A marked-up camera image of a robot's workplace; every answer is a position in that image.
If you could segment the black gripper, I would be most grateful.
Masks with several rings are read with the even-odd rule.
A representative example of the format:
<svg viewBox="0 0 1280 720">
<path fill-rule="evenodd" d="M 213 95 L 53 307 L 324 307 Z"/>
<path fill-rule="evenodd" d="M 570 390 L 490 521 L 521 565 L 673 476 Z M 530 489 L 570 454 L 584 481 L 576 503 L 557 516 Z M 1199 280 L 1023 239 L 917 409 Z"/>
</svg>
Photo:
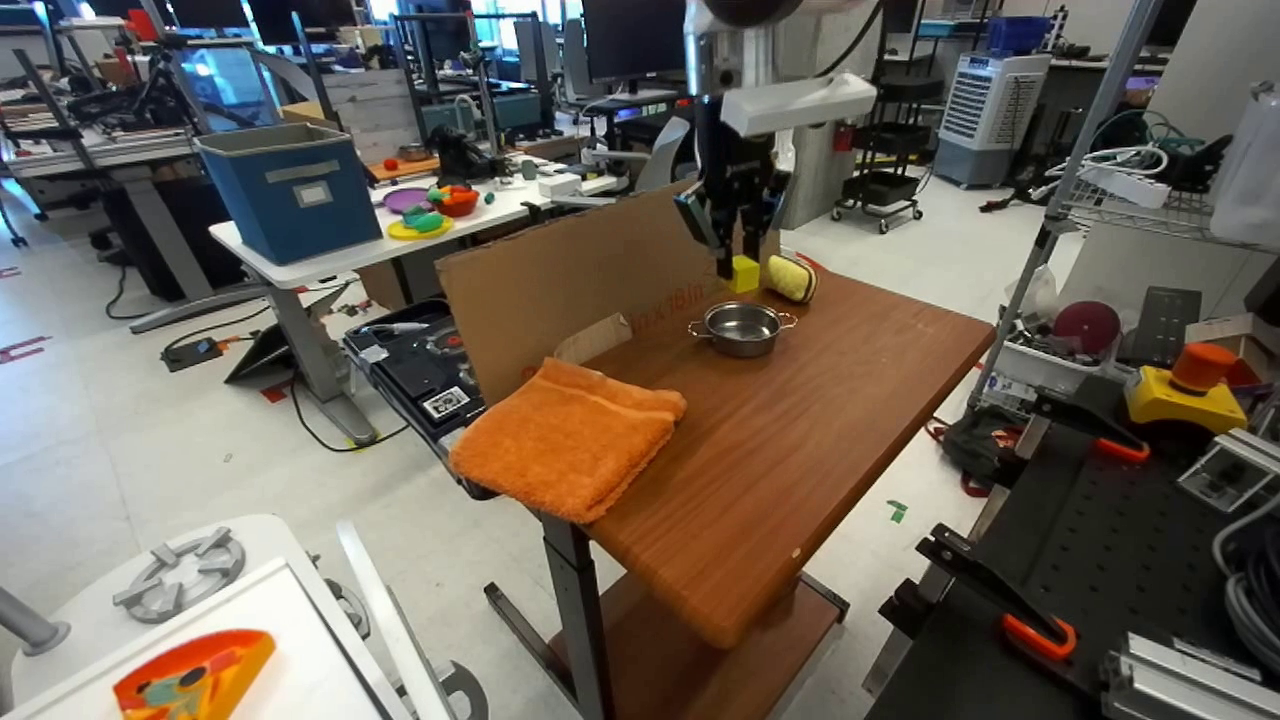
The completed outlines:
<svg viewBox="0 0 1280 720">
<path fill-rule="evenodd" d="M 696 180 L 674 196 L 674 211 L 710 256 L 761 256 L 784 187 L 788 175 L 774 167 L 768 136 L 738 136 L 705 119 L 696 129 Z"/>
</svg>

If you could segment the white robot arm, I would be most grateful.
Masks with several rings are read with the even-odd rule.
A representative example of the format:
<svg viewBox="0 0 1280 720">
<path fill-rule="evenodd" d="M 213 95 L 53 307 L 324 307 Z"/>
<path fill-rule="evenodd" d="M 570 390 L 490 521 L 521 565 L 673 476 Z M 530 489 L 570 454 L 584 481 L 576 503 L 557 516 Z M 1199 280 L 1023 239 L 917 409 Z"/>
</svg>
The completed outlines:
<svg viewBox="0 0 1280 720">
<path fill-rule="evenodd" d="M 696 180 L 674 196 L 674 207 L 717 264 L 733 264 L 734 252 L 763 256 L 763 237 L 788 194 L 771 139 L 797 129 L 854 119 L 876 106 L 876 90 L 836 60 L 799 77 L 774 70 L 788 19 L 853 5 L 685 0 Z"/>
</svg>

